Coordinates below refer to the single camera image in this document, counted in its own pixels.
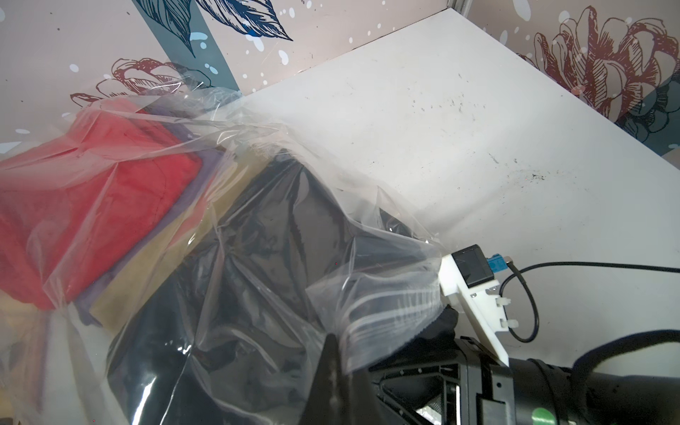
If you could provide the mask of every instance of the blue connector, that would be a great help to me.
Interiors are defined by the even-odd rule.
[[[491,258],[487,258],[486,262],[489,263],[489,267],[491,267],[491,271],[494,273],[498,273],[499,271],[508,268],[508,265],[505,264],[505,260],[503,260],[503,257],[500,254],[495,254]]]

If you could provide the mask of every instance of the plastic bag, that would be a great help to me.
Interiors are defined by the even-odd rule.
[[[296,424],[326,332],[349,372],[441,311],[439,246],[402,203],[236,98],[210,88],[105,99],[79,113],[64,146],[0,162],[12,177],[0,185],[15,185],[0,186],[0,214],[13,223],[24,206],[3,197],[58,195],[12,253],[25,265],[12,273],[31,269],[38,285],[5,281],[0,297],[0,379],[23,422]],[[125,143],[91,146],[92,134]],[[167,158],[188,169],[179,183],[121,165],[177,179],[178,165],[158,164]]]

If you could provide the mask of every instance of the purple cloth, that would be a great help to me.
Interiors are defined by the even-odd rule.
[[[224,152],[217,149],[199,150],[194,152],[203,161],[203,166],[197,174],[196,178],[187,185],[177,202],[170,208],[167,214],[160,219],[158,225],[142,238],[137,245],[130,250],[123,258],[121,258],[116,265],[109,271],[104,273],[99,279],[90,285],[80,296],[74,301],[75,307],[78,310],[81,321],[85,325],[96,324],[101,326],[101,323],[90,314],[90,307],[95,303],[99,295],[106,289],[115,276],[127,265],[127,263],[142,249],[144,245],[149,243],[157,234],[159,234],[168,224],[172,223],[181,213],[194,203],[196,198],[205,190],[205,186],[209,183],[211,177],[214,175],[220,160],[224,156]]]

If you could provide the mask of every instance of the cable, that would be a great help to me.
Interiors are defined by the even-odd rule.
[[[526,284],[526,280],[524,280],[524,276],[522,276],[522,272],[517,270],[517,267],[513,264],[512,261],[509,261],[508,267],[510,270],[512,270],[512,276],[517,276],[517,278],[520,280],[520,283],[522,284],[522,287],[524,287],[524,292],[526,292],[526,296],[529,298],[529,302],[531,303],[531,310],[534,311],[534,329],[531,331],[531,335],[529,335],[528,338],[522,338],[521,336],[517,335],[515,331],[511,328],[510,334],[513,336],[513,338],[517,339],[519,342],[523,343],[530,343],[534,339],[536,339],[536,336],[539,334],[539,308],[536,306],[536,301],[534,300],[534,295],[531,293],[529,290],[529,287]],[[509,279],[512,278],[509,277],[508,279],[503,282],[503,284],[500,286],[500,290],[498,291],[498,295],[503,296],[503,290],[505,289],[505,285],[509,281]]]
[[[514,330],[510,329],[510,334],[517,339],[519,342],[523,343],[530,343],[534,339],[536,339],[536,336],[539,333],[539,309],[536,306],[536,301],[534,300],[534,296],[532,295],[531,291],[529,290],[529,287],[526,285],[526,280],[524,280],[524,277],[522,276],[523,273],[526,273],[527,271],[533,270],[533,269],[539,269],[541,267],[551,267],[551,266],[587,266],[587,267],[608,267],[611,269],[633,269],[633,270],[648,270],[648,271],[664,271],[667,273],[680,273],[680,269],[675,268],[675,267],[660,267],[660,266],[645,266],[645,265],[635,265],[635,264],[622,264],[618,262],[592,262],[592,261],[554,261],[554,262],[542,262],[540,264],[534,264],[529,267],[524,267],[522,270],[518,270],[517,267],[513,264],[512,261],[509,261],[507,263],[508,267],[510,270],[512,270],[513,274],[507,277],[506,280],[503,281],[503,283],[500,285],[500,289],[498,290],[498,295],[503,296],[503,291],[505,290],[505,286],[514,278],[518,278],[520,280],[520,283],[524,287],[524,291],[526,292],[526,296],[529,298],[529,302],[531,303],[531,309],[534,311],[534,328],[531,332],[531,335],[529,335],[528,338],[521,338],[518,336]]]

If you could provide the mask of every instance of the wallpaper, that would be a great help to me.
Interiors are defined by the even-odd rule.
[[[0,0],[0,158],[62,134],[75,112],[98,99],[154,87],[221,86],[248,95],[446,5]]]
[[[678,148],[677,0],[474,0],[468,18],[654,152]]]

